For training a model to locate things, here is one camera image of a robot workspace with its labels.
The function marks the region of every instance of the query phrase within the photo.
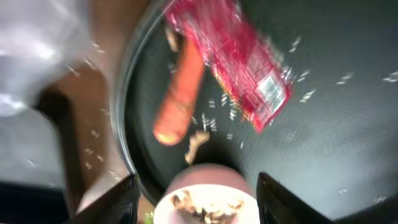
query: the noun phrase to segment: white barcode label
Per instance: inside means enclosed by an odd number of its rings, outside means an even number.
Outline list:
[[[275,113],[286,99],[285,91],[273,72],[261,80],[257,89],[263,95],[271,113]]]

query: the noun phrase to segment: carrot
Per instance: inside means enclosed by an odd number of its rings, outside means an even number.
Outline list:
[[[156,139],[172,146],[187,133],[205,70],[205,63],[192,40],[186,40],[178,69],[160,107],[154,126]]]

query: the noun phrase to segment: clear plastic bag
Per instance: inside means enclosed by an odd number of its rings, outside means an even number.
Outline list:
[[[90,46],[84,0],[2,0],[0,116],[30,106]]]

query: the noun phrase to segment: red wrapper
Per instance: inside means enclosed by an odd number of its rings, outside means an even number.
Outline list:
[[[289,71],[270,42],[232,0],[174,0],[166,18],[196,43],[224,91],[262,131],[290,98]]]

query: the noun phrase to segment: black tray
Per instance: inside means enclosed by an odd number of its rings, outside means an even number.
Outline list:
[[[271,37],[297,75],[294,96],[272,126],[256,135],[251,125],[229,119],[221,88],[205,75],[192,124],[174,147],[152,134],[177,61],[164,33],[162,2],[151,5],[134,36],[118,83],[113,123],[128,168],[140,176],[144,194],[157,203],[184,168],[188,137],[201,115],[216,118],[211,138],[256,186],[267,172],[332,220],[395,203],[398,192],[398,86],[383,79],[398,70],[398,2],[245,0],[242,9],[256,29]],[[292,43],[301,39],[295,52]],[[342,77],[352,73],[344,84]],[[306,103],[303,95],[316,90]],[[208,101],[216,101],[216,109]],[[227,140],[226,135],[234,135]]]

